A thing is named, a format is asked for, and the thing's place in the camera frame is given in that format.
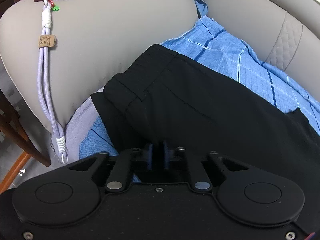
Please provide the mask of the black pants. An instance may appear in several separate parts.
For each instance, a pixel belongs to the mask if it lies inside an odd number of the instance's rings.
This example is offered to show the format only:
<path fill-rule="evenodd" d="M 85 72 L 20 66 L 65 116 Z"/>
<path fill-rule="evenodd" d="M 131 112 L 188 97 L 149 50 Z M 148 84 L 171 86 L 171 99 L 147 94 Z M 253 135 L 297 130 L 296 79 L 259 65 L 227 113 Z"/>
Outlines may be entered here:
<path fill-rule="evenodd" d="M 319 135 L 232 79 L 159 44 L 91 96 L 117 149 L 167 141 L 287 178 L 319 177 Z"/>

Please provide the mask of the beige leather sofa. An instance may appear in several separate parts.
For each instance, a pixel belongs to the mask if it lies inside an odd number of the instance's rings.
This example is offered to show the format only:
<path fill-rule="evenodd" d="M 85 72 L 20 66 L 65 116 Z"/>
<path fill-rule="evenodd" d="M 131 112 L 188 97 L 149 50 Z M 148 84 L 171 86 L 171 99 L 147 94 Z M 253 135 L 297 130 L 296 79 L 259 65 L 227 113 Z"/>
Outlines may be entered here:
<path fill-rule="evenodd" d="M 246 41 L 259 59 L 319 98 L 319 2 L 316 0 L 204 0 L 208 17 Z M 193 0 L 58 0 L 52 14 L 57 42 L 50 52 L 56 117 L 74 112 L 149 46 L 175 38 L 198 19 Z M 42 3 L 21 0 L 1 17 L 1 59 L 32 113 L 48 130 L 37 94 Z"/>

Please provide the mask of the blue checkered blanket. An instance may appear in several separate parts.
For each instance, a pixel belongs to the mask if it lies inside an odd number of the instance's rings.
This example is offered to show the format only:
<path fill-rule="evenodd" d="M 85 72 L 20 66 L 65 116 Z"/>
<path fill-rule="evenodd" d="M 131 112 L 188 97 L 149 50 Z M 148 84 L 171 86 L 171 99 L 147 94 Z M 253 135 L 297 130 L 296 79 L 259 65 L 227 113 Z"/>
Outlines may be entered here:
<path fill-rule="evenodd" d="M 313 33 L 285 14 L 270 58 L 260 60 L 244 40 L 228 33 L 212 18 L 197 20 L 184 34 L 163 42 L 204 66 L 246 86 L 282 112 L 300 109 L 314 130 L 319 130 L 319 101 L 306 90 L 302 75 L 315 50 Z M 103 151 L 117 151 L 91 99 L 75 111 L 65 127 L 69 162 Z"/>

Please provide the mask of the wooden chair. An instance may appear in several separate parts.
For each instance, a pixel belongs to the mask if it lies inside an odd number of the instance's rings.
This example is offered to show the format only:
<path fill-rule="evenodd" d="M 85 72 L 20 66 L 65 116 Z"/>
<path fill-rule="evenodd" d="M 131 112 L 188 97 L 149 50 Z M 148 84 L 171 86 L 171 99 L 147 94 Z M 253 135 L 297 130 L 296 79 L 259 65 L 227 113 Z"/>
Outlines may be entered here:
<path fill-rule="evenodd" d="M 31 142 L 26 131 L 19 121 L 19 114 L 9 102 L 4 93 L 1 93 L 1 132 L 19 146 L 23 152 L 14 162 L 10 170 L 1 181 L 1 192 L 6 191 L 15 180 L 20 170 L 25 166 L 30 158 L 34 158 L 44 166 L 51 165 L 49 157 L 42 155 Z"/>

